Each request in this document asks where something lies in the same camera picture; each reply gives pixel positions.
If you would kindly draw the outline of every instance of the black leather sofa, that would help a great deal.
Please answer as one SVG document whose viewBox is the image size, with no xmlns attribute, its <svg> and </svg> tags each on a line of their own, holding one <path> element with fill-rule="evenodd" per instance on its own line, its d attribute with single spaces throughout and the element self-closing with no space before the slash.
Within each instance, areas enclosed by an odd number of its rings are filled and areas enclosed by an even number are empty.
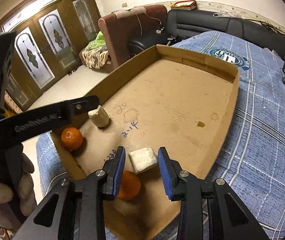
<svg viewBox="0 0 285 240">
<path fill-rule="evenodd" d="M 285 57 L 285 36 L 266 27 L 241 18 L 216 18 L 214 12 L 201 10 L 170 10 L 167 14 L 165 30 L 156 30 L 134 36 L 129 40 L 128 49 L 136 55 L 155 44 L 167 44 L 167 38 L 177 35 L 177 42 L 207 31 L 220 31 L 249 41 L 261 48 L 274 49 L 280 57 Z"/>
</svg>

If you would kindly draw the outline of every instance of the blue plaid bedsheet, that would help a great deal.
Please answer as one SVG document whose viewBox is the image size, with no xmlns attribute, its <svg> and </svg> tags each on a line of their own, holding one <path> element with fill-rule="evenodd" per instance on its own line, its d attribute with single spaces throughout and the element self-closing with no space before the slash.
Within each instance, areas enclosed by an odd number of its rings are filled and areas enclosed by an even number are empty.
<svg viewBox="0 0 285 240">
<path fill-rule="evenodd" d="M 269 50 L 216 31 L 174 47 L 218 57 L 236 64 L 241 71 L 228 135 L 207 178 L 225 179 L 267 235 L 281 239 L 285 235 L 285 85 L 280 70 L 284 62 Z M 37 158 L 45 194 L 66 176 L 49 133 L 39 138 Z M 208 239 L 205 202 L 203 208 L 204 239 Z M 175 219 L 155 239 L 176 239 L 177 228 Z M 106 232 L 108 240 L 116 239 Z"/>
</svg>

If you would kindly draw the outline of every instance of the foam block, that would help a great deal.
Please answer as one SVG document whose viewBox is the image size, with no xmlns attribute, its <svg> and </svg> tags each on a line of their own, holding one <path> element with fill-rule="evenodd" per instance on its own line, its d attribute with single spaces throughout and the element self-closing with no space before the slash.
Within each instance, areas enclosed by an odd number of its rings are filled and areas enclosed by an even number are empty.
<svg viewBox="0 0 285 240">
<path fill-rule="evenodd" d="M 157 156 L 150 147 L 131 152 L 128 155 L 136 174 L 147 171 L 157 164 Z"/>
</svg>

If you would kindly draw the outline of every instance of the white sponge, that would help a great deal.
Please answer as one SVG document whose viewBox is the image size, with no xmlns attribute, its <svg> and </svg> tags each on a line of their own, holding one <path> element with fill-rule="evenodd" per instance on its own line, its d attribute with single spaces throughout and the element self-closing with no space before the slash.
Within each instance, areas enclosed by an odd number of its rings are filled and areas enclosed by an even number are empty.
<svg viewBox="0 0 285 240">
<path fill-rule="evenodd" d="M 95 124 L 95 126 L 102 128 L 106 127 L 109 124 L 109 115 L 103 109 L 102 106 L 98 106 L 97 109 L 89 111 L 88 116 L 91 119 L 91 121 Z"/>
<path fill-rule="evenodd" d="M 157 156 L 150 147 L 131 152 L 128 155 L 136 174 L 147 171 L 157 164 Z"/>
</svg>

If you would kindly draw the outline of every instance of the cable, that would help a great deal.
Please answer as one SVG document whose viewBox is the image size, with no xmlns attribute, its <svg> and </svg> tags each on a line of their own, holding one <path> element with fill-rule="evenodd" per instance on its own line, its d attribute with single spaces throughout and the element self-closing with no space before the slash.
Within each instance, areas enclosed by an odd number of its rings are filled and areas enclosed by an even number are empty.
<svg viewBox="0 0 285 240">
<path fill-rule="evenodd" d="M 140 34 L 140 35 L 142 35 L 142 27 L 141 27 L 141 23 L 140 23 L 140 20 L 139 20 L 139 17 L 138 17 L 138 14 L 137 14 L 136 10 L 134 10 L 134 11 L 135 11 L 135 13 L 136 13 L 136 16 L 137 16 L 138 22 L 139 22 L 139 24 L 140 24 L 140 29 L 141 29 L 141 34 Z"/>
<path fill-rule="evenodd" d="M 158 20 L 158 21 L 160 22 L 160 24 L 162 23 L 161 20 L 159 20 L 158 18 L 151 17 L 151 16 L 149 16 L 144 10 L 142 10 L 142 11 L 143 11 L 143 13 L 144 13 L 145 15 L 147 15 L 147 17 L 149 17 L 150 19 Z"/>
</svg>

